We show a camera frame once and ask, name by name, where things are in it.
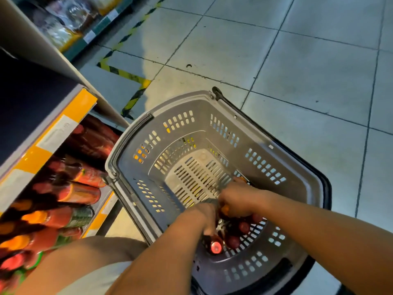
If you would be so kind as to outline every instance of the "thigh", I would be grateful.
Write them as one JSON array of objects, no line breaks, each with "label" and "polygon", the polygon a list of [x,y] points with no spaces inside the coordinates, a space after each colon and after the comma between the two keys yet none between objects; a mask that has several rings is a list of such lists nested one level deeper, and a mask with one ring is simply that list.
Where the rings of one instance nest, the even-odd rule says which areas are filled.
[{"label": "thigh", "polygon": [[55,294],[96,269],[135,260],[145,248],[144,242],[121,237],[77,240],[48,255],[16,294]]}]

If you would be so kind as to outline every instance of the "hand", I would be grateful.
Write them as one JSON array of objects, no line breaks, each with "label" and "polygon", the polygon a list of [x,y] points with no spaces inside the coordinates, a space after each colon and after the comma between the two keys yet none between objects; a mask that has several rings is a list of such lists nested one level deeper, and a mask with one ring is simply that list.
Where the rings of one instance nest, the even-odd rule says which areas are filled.
[{"label": "hand", "polygon": [[261,190],[248,185],[241,178],[234,177],[233,181],[221,191],[218,200],[221,207],[224,205],[229,207],[227,216],[241,218],[254,213],[253,198],[260,192]]},{"label": "hand", "polygon": [[200,221],[204,235],[216,234],[217,206],[211,203],[198,203],[184,211],[179,217],[191,216],[191,222]]}]

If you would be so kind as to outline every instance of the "shelf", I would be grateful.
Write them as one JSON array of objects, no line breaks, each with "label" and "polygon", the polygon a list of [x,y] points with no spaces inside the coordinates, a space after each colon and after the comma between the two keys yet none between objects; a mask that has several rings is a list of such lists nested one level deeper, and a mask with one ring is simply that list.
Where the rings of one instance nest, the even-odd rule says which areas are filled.
[{"label": "shelf", "polygon": [[94,236],[97,233],[116,201],[117,197],[109,186],[101,188],[101,197],[99,201],[92,205],[96,214],[90,224],[84,228],[82,238]]},{"label": "shelf", "polygon": [[133,0],[122,0],[115,9],[113,9],[106,16],[102,17],[101,20],[96,21],[91,26],[90,30],[86,31],[86,34],[78,39],[69,49],[67,49],[63,55],[72,61],[87,45],[91,43],[102,31],[104,31],[116,18],[121,14],[128,6],[131,5]]},{"label": "shelf", "polygon": [[83,85],[0,53],[0,215],[96,104]]}]

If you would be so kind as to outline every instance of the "white label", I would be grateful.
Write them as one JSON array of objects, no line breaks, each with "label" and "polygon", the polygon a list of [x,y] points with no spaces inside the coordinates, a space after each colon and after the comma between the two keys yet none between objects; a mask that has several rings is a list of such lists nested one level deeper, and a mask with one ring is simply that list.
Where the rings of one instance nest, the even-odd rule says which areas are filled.
[{"label": "white label", "polygon": [[90,236],[95,236],[98,230],[88,230],[84,238],[90,237]]},{"label": "white label", "polygon": [[106,203],[104,209],[102,209],[101,214],[109,214],[111,212],[113,206],[115,206],[115,203],[117,201],[117,197],[113,193],[111,197],[109,198],[109,201]]},{"label": "white label", "polygon": [[87,44],[91,43],[91,41],[96,37],[96,34],[90,30],[84,37],[83,40],[86,41]]},{"label": "white label", "polygon": [[66,115],[61,116],[56,124],[37,143],[37,147],[47,150],[50,153],[54,153],[77,125],[78,123],[70,117],[67,117]]},{"label": "white label", "polygon": [[108,13],[106,16],[113,21],[119,14],[117,13],[116,9],[112,10],[110,13]]},{"label": "white label", "polygon": [[4,212],[32,180],[34,174],[14,169],[0,184],[0,211]]}]

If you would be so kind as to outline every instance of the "shopping basket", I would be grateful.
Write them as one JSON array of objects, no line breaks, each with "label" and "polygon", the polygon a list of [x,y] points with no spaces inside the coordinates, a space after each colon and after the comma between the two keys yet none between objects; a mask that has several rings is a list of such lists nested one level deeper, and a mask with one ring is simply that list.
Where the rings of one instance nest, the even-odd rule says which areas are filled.
[{"label": "shopping basket", "polygon": [[[258,188],[331,209],[327,178],[225,99],[221,91],[172,98],[136,119],[106,161],[109,184],[148,243],[186,208],[218,197],[242,176]],[[291,293],[314,260],[267,219],[237,250],[211,255],[198,245],[198,294]]]}]

